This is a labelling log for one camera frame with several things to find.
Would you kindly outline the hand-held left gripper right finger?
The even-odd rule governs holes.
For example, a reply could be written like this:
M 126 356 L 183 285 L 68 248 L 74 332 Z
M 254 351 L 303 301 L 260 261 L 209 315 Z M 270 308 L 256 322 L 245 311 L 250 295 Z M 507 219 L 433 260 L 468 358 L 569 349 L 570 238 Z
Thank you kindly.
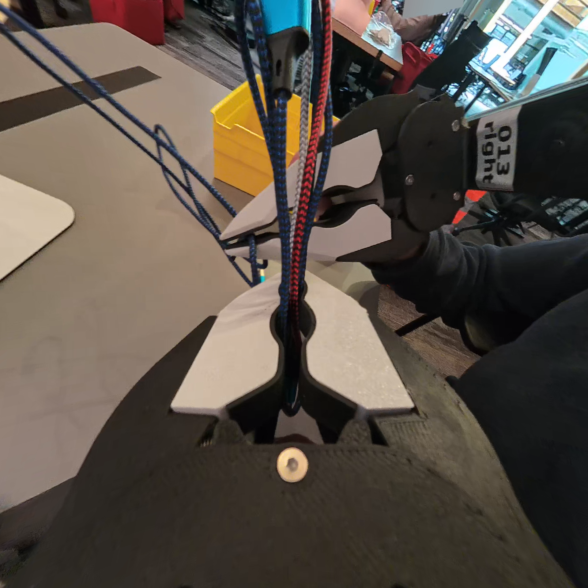
M 322 279 L 308 279 L 302 367 L 311 386 L 305 410 L 316 420 L 345 407 L 350 418 L 410 413 L 415 404 L 367 310 Z

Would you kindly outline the person's right forearm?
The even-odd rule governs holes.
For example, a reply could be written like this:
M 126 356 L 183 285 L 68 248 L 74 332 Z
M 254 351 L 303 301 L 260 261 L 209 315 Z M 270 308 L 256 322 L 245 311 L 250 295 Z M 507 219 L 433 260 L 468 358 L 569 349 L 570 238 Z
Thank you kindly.
M 407 260 L 368 267 L 419 312 L 496 336 L 487 363 L 587 367 L 587 235 L 497 247 L 436 231 Z

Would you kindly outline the black chair with red jacket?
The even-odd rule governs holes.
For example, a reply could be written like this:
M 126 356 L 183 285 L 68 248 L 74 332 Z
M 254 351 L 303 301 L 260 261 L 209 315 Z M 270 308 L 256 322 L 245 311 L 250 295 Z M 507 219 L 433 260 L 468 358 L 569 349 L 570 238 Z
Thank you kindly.
M 441 92 L 459 84 L 466 75 L 466 66 L 488 45 L 490 36 L 473 21 L 468 28 L 440 55 L 425 53 L 411 42 L 402 45 L 403 65 L 395 75 L 390 93 L 406 94 L 416 86 Z

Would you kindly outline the yellow plastic bin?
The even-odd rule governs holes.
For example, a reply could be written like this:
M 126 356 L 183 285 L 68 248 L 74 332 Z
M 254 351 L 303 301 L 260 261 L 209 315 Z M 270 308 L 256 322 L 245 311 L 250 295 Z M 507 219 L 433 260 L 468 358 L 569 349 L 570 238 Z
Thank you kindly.
M 286 125 L 286 165 L 288 202 L 293 206 L 296 162 L 299 152 L 301 99 L 294 94 L 288 102 Z M 216 179 L 257 196 L 273 183 L 265 137 L 251 89 L 244 82 L 210 111 L 212 114 L 214 176 Z

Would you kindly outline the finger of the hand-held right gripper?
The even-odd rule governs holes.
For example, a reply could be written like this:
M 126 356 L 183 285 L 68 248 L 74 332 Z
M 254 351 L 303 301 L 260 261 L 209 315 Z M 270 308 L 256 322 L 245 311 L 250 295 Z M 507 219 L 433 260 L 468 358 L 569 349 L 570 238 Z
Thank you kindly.
M 382 156 L 378 133 L 372 130 L 332 148 L 325 187 L 352 188 L 353 201 L 376 199 L 383 203 L 377 175 Z M 247 238 L 276 221 L 275 185 L 271 183 L 237 213 L 221 234 L 223 242 Z
M 308 259 L 320 262 L 378 263 L 409 253 L 409 230 L 376 199 L 331 206 L 315 220 L 306 246 Z

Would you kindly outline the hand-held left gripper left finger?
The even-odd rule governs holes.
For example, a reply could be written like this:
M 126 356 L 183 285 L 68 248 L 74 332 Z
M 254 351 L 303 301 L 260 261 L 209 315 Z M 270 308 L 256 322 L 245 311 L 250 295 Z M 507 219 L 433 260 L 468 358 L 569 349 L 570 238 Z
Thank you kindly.
M 226 416 L 231 404 L 277 375 L 280 347 L 270 320 L 279 284 L 267 279 L 219 312 L 171 402 L 174 412 Z

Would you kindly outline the red plastic tub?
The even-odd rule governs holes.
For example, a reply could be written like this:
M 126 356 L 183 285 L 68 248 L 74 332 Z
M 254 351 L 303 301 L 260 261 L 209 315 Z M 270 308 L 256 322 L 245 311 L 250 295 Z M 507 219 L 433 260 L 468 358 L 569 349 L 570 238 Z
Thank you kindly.
M 116 25 L 141 40 L 165 44 L 165 24 L 185 18 L 185 1 L 90 1 L 92 18 L 97 23 Z

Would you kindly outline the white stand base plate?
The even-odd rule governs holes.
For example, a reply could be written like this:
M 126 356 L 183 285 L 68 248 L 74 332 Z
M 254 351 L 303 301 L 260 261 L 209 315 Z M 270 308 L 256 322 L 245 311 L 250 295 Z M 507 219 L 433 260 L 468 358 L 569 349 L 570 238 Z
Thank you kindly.
M 1 176 L 1 279 L 67 231 L 74 220 L 69 204 Z

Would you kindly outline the wooden desk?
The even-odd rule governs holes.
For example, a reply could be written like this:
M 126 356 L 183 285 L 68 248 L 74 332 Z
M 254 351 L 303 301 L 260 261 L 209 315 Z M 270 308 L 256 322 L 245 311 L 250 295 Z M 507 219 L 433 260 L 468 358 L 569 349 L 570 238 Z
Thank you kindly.
M 366 33 L 374 1 L 332 1 L 332 30 L 367 55 L 377 58 L 388 70 L 399 72 L 403 65 L 401 43 L 386 49 Z

